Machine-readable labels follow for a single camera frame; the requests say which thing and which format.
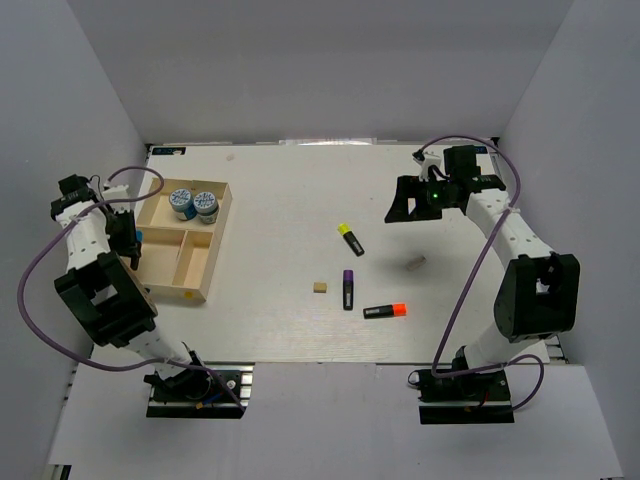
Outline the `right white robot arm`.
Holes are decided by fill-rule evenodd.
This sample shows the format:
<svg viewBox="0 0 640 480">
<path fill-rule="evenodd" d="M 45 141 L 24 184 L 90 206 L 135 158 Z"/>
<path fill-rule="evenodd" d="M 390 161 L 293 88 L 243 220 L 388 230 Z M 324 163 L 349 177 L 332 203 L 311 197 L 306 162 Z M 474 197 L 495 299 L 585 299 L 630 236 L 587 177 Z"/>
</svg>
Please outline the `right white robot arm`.
<svg viewBox="0 0 640 480">
<path fill-rule="evenodd" d="M 453 390 L 472 399 L 488 385 L 488 372 L 512 363 L 529 346 L 569 331 L 576 320 L 580 264 L 542 241 L 516 208 L 515 193 L 495 174 L 484 174 L 472 145 L 454 146 L 441 157 L 414 152 L 417 176 L 401 176 L 384 220 L 440 220 L 458 209 L 485 235 L 483 254 L 494 251 L 504 277 L 493 306 L 493 323 L 459 353 L 451 371 Z"/>
</svg>

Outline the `orange cap highlighter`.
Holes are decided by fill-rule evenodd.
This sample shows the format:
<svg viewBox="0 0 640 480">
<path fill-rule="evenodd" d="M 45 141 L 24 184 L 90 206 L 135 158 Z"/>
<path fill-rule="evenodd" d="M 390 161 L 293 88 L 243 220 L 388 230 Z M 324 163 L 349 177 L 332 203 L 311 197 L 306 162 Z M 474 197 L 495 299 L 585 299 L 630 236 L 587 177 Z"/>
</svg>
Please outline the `orange cap highlighter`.
<svg viewBox="0 0 640 480">
<path fill-rule="evenodd" d="M 380 305 L 363 309 L 363 317 L 365 319 L 393 318 L 406 315 L 407 306 L 404 303 Z"/>
</svg>

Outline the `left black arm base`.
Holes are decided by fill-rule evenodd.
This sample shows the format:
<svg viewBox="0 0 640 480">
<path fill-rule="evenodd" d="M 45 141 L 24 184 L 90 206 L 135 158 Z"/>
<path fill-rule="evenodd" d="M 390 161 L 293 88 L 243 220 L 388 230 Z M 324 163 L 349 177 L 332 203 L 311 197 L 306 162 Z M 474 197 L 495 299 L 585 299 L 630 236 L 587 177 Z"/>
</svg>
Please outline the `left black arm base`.
<svg viewBox="0 0 640 480">
<path fill-rule="evenodd" d="M 158 419 L 241 419 L 247 409 L 253 385 L 252 364 L 211 364 L 218 371 L 226 387 L 233 391 L 241 403 L 239 407 L 216 380 L 200 398 L 175 397 L 165 390 L 151 387 L 146 408 L 147 418 Z"/>
</svg>

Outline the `purple cap highlighter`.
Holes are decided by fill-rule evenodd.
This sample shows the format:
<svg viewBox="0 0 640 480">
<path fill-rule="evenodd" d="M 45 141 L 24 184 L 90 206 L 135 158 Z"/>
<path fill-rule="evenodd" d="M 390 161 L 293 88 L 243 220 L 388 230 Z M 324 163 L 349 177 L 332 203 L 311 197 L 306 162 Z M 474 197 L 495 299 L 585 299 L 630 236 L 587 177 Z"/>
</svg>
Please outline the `purple cap highlighter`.
<svg viewBox="0 0 640 480">
<path fill-rule="evenodd" d="M 345 311 L 352 311 L 354 308 L 354 272 L 344 270 L 342 276 L 342 307 Z"/>
</svg>

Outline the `yellow cap highlighter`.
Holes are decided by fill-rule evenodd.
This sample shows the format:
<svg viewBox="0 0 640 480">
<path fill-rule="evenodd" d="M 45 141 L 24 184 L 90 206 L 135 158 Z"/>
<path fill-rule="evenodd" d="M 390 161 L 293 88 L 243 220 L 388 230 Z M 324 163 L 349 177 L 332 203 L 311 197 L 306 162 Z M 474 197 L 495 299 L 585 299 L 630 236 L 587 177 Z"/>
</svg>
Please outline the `yellow cap highlighter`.
<svg viewBox="0 0 640 480">
<path fill-rule="evenodd" d="M 351 230 L 351 228 L 346 224 L 342 223 L 337 227 L 339 234 L 345 240 L 349 248 L 353 251 L 353 253 L 360 257 L 365 253 L 364 248 L 362 247 L 359 240 L 356 238 L 355 234 Z"/>
</svg>

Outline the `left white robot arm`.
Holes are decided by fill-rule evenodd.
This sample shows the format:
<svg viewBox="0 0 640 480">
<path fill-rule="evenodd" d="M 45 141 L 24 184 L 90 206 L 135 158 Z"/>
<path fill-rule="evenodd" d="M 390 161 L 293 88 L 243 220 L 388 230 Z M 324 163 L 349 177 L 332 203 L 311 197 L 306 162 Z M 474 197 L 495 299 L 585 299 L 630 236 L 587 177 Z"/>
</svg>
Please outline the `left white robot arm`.
<svg viewBox="0 0 640 480">
<path fill-rule="evenodd" d="M 59 188 L 51 217 L 64 229 L 67 248 L 66 273 L 54 281 L 60 298 L 95 344 L 160 359 L 156 373 L 161 380 L 178 375 L 177 387 L 188 398 L 205 396 L 211 374 L 194 364 L 192 352 L 178 353 L 175 343 L 161 334 L 157 308 L 134 275 L 142 243 L 128 187 L 98 193 L 89 179 L 71 175 Z"/>
</svg>

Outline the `blue slime jar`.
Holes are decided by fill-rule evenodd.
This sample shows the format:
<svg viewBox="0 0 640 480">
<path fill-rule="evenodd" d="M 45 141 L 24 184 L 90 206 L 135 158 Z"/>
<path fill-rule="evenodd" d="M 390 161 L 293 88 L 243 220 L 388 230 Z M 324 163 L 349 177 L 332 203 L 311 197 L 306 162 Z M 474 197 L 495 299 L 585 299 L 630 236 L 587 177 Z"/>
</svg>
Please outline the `blue slime jar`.
<svg viewBox="0 0 640 480">
<path fill-rule="evenodd" d="M 168 197 L 169 204 L 181 221 L 188 221 L 197 216 L 192 192 L 187 188 L 179 188 L 172 191 Z"/>
<path fill-rule="evenodd" d="M 219 203 L 214 193 L 203 191 L 193 199 L 193 205 L 199 219 L 205 224 L 214 224 L 219 213 Z"/>
</svg>

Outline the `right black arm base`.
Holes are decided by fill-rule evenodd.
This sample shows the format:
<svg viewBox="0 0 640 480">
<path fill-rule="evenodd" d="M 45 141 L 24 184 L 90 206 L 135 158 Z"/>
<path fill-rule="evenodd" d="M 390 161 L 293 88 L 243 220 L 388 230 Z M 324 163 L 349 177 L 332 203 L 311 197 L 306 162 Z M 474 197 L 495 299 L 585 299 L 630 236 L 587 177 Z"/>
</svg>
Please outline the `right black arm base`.
<svg viewBox="0 0 640 480">
<path fill-rule="evenodd" d="M 436 378 L 414 370 L 408 385 L 419 392 L 421 425 L 512 424 L 511 393 L 503 371 Z"/>
</svg>

